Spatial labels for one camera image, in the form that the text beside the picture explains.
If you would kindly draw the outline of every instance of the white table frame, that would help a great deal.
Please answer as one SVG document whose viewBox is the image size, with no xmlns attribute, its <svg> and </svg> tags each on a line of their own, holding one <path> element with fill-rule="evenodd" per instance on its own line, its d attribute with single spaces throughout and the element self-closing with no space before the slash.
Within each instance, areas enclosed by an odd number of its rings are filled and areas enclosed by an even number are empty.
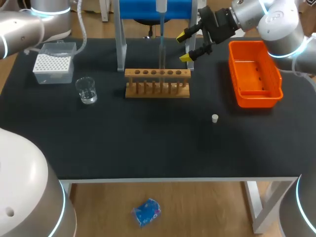
<svg viewBox="0 0 316 237">
<path fill-rule="evenodd" d="M 244 182 L 255 234 L 264 234 L 278 218 L 280 202 L 298 177 L 271 178 L 140 178 L 140 179 L 85 179 L 61 180 L 65 191 L 70 195 L 72 184 L 86 183 L 137 183 L 137 182 Z M 264 203 L 261 202 L 257 182 L 271 181 Z"/>
<path fill-rule="evenodd" d="M 111 0 L 99 0 L 99 1 L 100 1 L 102 21 L 108 22 Z"/>
</svg>

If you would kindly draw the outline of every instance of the empty glass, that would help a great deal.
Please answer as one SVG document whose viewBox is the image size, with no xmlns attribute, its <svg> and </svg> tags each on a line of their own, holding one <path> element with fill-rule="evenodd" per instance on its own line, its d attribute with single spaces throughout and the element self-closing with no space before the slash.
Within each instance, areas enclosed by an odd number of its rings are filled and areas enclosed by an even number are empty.
<svg viewBox="0 0 316 237">
<path fill-rule="evenodd" d="M 80 94 L 81 101 L 90 105 L 97 101 L 97 92 L 95 91 L 95 82 L 93 78 L 84 77 L 76 81 L 76 88 Z"/>
</svg>

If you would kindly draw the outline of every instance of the white bottle cap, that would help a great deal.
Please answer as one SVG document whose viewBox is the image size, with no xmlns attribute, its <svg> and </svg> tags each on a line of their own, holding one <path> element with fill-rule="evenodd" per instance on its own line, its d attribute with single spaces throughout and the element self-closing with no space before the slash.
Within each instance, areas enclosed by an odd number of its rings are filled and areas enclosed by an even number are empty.
<svg viewBox="0 0 316 237">
<path fill-rule="evenodd" d="M 167 12 L 167 0 L 156 0 L 156 11 L 159 13 Z"/>
<path fill-rule="evenodd" d="M 217 123 L 218 115 L 212 115 L 212 122 Z"/>
</svg>

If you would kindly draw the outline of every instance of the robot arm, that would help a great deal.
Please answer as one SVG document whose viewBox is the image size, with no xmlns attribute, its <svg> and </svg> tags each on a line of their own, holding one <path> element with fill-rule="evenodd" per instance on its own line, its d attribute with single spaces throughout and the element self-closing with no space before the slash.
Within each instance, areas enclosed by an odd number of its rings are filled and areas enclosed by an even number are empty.
<svg viewBox="0 0 316 237">
<path fill-rule="evenodd" d="M 258 27 L 268 52 L 281 70 L 316 74 L 316 40 L 303 33 L 298 6 L 303 0 L 234 0 L 231 8 L 212 12 L 207 6 L 199 9 L 201 20 L 185 29 L 177 38 L 182 42 L 199 29 L 203 37 L 219 44 L 235 34 Z M 204 40 L 202 47 L 180 57 L 182 61 L 195 61 L 204 53 L 211 53 L 211 44 Z"/>
<path fill-rule="evenodd" d="M 0 12 L 0 59 L 71 32 L 69 0 L 31 0 L 32 9 Z"/>
</svg>

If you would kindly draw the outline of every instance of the clear plastic box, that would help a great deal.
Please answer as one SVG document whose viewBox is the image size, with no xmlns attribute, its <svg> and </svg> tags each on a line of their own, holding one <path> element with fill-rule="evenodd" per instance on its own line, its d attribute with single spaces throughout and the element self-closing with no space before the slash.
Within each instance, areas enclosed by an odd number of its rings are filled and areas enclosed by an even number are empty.
<svg viewBox="0 0 316 237">
<path fill-rule="evenodd" d="M 33 72 L 39 84 L 71 83 L 74 73 L 73 57 L 54 57 L 46 53 L 66 54 L 76 51 L 76 43 L 45 43 L 36 59 Z"/>
</svg>

